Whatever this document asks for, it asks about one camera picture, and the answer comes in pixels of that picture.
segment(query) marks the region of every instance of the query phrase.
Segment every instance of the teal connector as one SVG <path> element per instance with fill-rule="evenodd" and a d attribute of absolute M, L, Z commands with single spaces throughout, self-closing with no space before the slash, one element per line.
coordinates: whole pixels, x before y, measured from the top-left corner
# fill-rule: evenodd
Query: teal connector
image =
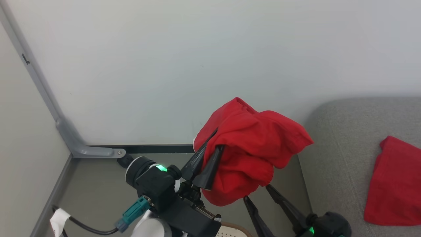
<path fill-rule="evenodd" d="M 134 220 L 143 215 L 149 208 L 151 207 L 146 198 L 140 197 L 123 213 L 123 217 L 114 226 L 117 227 L 119 232 L 123 233 Z"/>

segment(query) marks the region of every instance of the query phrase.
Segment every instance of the white wall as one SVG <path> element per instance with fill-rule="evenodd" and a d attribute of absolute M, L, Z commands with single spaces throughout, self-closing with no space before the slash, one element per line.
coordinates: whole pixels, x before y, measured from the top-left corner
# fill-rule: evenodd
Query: white wall
<path fill-rule="evenodd" d="M 69 154 L 0 23 L 0 236 L 31 234 Z"/>
<path fill-rule="evenodd" d="M 299 122 L 421 95 L 417 0 L 3 0 L 89 144 L 191 143 L 235 96 Z"/>

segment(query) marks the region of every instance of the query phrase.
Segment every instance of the black baseboard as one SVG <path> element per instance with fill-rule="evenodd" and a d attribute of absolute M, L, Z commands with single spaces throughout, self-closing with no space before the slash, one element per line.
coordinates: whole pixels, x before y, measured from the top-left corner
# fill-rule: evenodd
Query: black baseboard
<path fill-rule="evenodd" d="M 97 147 L 124 149 L 129 154 L 195 152 L 193 150 L 193 145 L 101 145 Z"/>

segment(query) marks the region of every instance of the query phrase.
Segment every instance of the red towel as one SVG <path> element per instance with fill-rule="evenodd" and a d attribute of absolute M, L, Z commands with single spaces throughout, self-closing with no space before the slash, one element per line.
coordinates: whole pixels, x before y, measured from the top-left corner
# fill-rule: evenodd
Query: red towel
<path fill-rule="evenodd" d="M 194 141 L 197 151 L 209 140 L 202 169 L 216 145 L 225 145 L 218 172 L 206 199 L 225 206 L 266 186 L 273 166 L 284 168 L 292 155 L 313 143 L 305 129 L 274 111 L 257 112 L 240 98 L 234 98 L 215 111 Z"/>
<path fill-rule="evenodd" d="M 395 137 L 380 143 L 364 220 L 382 226 L 421 224 L 421 149 Z"/>

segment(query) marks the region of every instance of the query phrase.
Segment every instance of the gray metal bracket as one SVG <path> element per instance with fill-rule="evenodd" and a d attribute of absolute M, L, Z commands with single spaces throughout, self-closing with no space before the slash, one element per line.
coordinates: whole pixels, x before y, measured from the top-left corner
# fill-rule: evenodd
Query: gray metal bracket
<path fill-rule="evenodd" d="M 42 83 L 39 77 L 39 73 L 37 73 L 36 69 L 36 62 L 32 57 L 32 54 L 26 54 L 24 48 L 21 45 L 18 37 L 16 36 L 15 31 L 13 30 L 5 12 L 3 11 L 3 2 L 0 2 L 0 22 L 5 28 L 7 34 L 9 35 L 10 40 L 12 41 L 13 46 L 15 47 L 16 51 L 18 52 L 22 62 L 24 63 L 26 69 L 32 80 L 34 81 L 35 86 L 37 87 L 41 97 L 43 98 L 45 104 L 47 105 L 48 110 L 50 111 L 52 117 L 56 121 L 56 127 L 60 132 L 60 135 L 63 137 L 64 142 L 66 143 L 67 147 L 69 148 L 70 152 L 72 153 L 73 157 L 77 158 L 121 158 L 126 155 L 126 151 L 124 149 L 113 149 L 113 148 L 105 148 L 105 147 L 90 147 L 84 145 L 74 134 L 72 133 L 70 127 L 65 122 L 63 118 L 60 117 L 60 114 L 57 111 L 56 106 L 51 100 L 50 95 L 45 89 L 45 85 Z"/>
<path fill-rule="evenodd" d="M 57 119 L 56 127 L 64 142 L 75 158 L 121 158 L 126 155 L 124 149 L 91 147 L 82 144 L 71 132 L 69 125 L 62 118 Z"/>

